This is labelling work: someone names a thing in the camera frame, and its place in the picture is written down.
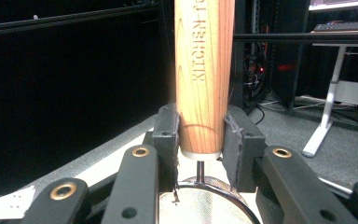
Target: black wall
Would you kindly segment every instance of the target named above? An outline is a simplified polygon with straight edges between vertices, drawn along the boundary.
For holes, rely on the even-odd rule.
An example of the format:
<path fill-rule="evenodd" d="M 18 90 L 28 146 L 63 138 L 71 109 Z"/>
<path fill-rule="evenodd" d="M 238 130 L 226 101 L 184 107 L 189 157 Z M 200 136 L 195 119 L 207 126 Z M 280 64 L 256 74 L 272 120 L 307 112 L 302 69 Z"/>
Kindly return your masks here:
<path fill-rule="evenodd" d="M 10 13 L 0 21 L 25 14 Z M 0 35 L 0 194 L 157 113 L 165 71 L 157 12 Z"/>

